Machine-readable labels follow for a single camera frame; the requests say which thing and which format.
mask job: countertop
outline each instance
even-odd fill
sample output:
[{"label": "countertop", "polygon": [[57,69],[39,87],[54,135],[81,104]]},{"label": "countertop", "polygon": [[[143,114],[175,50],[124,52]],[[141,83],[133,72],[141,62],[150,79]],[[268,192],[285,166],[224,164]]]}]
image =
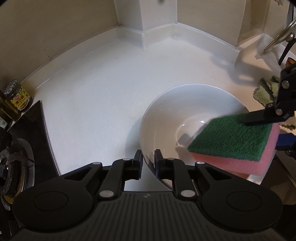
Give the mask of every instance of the countertop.
[{"label": "countertop", "polygon": [[[132,158],[140,148],[145,110],[159,94],[177,85],[213,85],[233,94],[249,111],[262,109],[253,99],[257,82],[279,75],[280,68],[273,69],[256,55],[256,49],[248,51],[234,65],[174,38],[145,50],[116,39],[73,61],[33,93],[35,101],[42,101],[59,173],[94,161],[111,165],[116,159]],[[166,188],[144,163],[142,179],[127,181],[125,190]]]}]

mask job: white bowl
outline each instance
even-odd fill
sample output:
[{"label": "white bowl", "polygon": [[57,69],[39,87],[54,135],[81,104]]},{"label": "white bowl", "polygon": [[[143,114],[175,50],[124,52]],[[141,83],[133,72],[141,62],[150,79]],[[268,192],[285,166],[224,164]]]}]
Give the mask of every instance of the white bowl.
[{"label": "white bowl", "polygon": [[[205,84],[186,84],[159,95],[146,110],[140,127],[144,159],[155,174],[154,150],[164,158],[178,158],[187,165],[195,161],[187,147],[213,118],[248,112],[233,95]],[[168,187],[172,182],[164,180]]]}]

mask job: jar label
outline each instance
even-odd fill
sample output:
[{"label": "jar label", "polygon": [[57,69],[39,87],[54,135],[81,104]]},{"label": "jar label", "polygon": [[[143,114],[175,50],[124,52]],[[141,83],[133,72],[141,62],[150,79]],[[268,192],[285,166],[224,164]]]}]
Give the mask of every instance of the jar label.
[{"label": "jar label", "polygon": [[7,122],[0,116],[0,127],[5,129]]},{"label": "jar label", "polygon": [[31,96],[21,86],[19,92],[10,100],[11,103],[18,109],[23,110],[26,108],[30,101]]}]

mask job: jar lid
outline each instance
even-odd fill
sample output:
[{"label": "jar lid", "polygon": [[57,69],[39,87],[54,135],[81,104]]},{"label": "jar lid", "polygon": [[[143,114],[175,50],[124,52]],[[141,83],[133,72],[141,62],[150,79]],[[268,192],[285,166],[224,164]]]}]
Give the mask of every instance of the jar lid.
[{"label": "jar lid", "polygon": [[14,79],[12,81],[9,82],[9,84],[6,86],[5,90],[4,90],[4,94],[6,96],[9,95],[9,93],[13,90],[13,88],[17,85],[17,80]]}]

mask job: pink sponge layer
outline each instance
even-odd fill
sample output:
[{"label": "pink sponge layer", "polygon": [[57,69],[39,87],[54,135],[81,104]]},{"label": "pink sponge layer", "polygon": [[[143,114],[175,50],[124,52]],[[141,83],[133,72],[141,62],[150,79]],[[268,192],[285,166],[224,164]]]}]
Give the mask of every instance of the pink sponge layer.
[{"label": "pink sponge layer", "polygon": [[196,161],[204,161],[225,171],[239,172],[257,176],[263,175],[269,168],[271,160],[274,157],[274,150],[276,147],[277,139],[279,137],[279,131],[279,124],[274,123],[272,125],[268,141],[266,143],[260,161],[208,156],[193,152],[191,152],[191,155]]}]

